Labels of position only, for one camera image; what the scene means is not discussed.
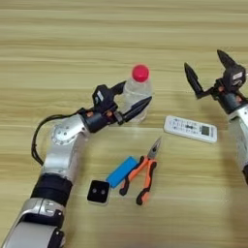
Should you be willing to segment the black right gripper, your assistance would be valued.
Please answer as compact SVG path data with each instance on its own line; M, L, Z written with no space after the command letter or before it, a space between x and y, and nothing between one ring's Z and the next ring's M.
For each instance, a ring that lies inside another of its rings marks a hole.
M229 57L223 50L218 49L217 54L223 66L228 69L236 65L235 61ZM195 71L188 63L184 63L184 71L186 78L190 83L196 98L201 99L208 95L212 95L212 98L217 101L226 114L231 114L237 109L240 109L244 105L248 104L248 98L245 97L239 90L228 91L224 87L218 87L214 90L210 87L206 91L203 90L199 83L199 78Z

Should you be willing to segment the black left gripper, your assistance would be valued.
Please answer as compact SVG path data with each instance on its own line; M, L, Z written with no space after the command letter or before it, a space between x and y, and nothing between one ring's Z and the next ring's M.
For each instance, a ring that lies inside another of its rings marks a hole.
M111 91L113 95L121 95L124 90L126 81L115 84ZM152 97L142 99L131 106L131 108L122 114L115 109L107 109L106 111L97 111L94 108L85 109L82 108L78 111L78 114L82 117L84 125L91 134L95 134L108 125L117 123L122 125L125 122L129 122L139 114L141 114L145 108L149 105Z

